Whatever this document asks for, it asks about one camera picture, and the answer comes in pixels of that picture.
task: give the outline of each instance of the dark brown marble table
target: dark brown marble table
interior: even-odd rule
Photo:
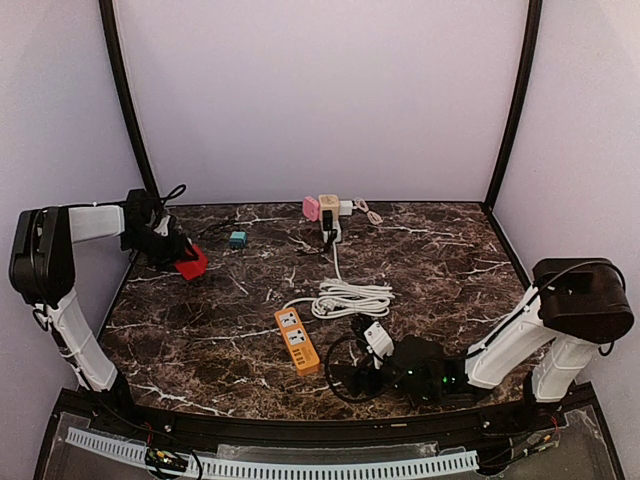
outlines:
[[[378,203],[373,226],[354,213],[341,220],[343,278],[390,284],[397,298],[381,322],[395,339],[415,334],[461,353],[511,311],[522,296],[507,256],[477,204]],[[370,419],[439,411],[414,409],[388,394],[350,405],[333,396],[321,373],[299,377],[274,312],[316,296],[333,278],[330,255],[300,256],[321,246],[319,225],[299,204],[172,207],[183,230],[209,258],[206,275],[186,282],[176,272],[133,267],[100,338],[139,404],[253,419]],[[225,218],[234,226],[203,232]],[[228,247],[233,230],[244,250]],[[316,320],[297,306],[318,354],[349,333],[350,319]],[[482,404],[518,399],[537,361],[514,370]]]

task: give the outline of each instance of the coiled white cable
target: coiled white cable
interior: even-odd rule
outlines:
[[[373,225],[380,225],[383,222],[382,217],[369,208],[369,205],[367,205],[367,202],[364,200],[364,198],[354,198],[353,204],[358,210],[361,210],[367,214],[367,218]]]
[[[356,313],[370,317],[384,317],[389,314],[389,305],[395,298],[390,286],[351,285],[342,280],[338,266],[338,250],[333,244],[333,259],[338,278],[326,279],[320,283],[318,298],[303,297],[291,300],[284,307],[296,303],[311,302],[311,313],[320,320],[331,320]]]

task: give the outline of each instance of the lavender wall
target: lavender wall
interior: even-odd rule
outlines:
[[[483,199],[527,3],[116,1],[154,170],[184,202]]]
[[[640,4],[546,0],[497,216],[524,264],[605,256],[640,315]],[[627,478],[640,478],[640,328],[592,362]]]
[[[47,420],[75,385],[6,272],[20,211],[121,199],[140,185],[97,1],[0,2],[0,478],[32,478]],[[77,289],[96,331],[127,260],[117,242],[81,245]]]

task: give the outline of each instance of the red object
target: red object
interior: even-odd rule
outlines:
[[[209,265],[209,259],[202,253],[202,250],[200,250],[195,243],[192,244],[191,247],[193,247],[198,254],[198,260],[174,263],[185,280],[193,280],[194,278],[201,277],[207,271],[207,265]]]

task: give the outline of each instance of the orange socket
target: orange socket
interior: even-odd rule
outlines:
[[[276,323],[289,349],[298,375],[304,376],[320,370],[320,359],[300,321],[295,308],[286,308],[275,313]]]

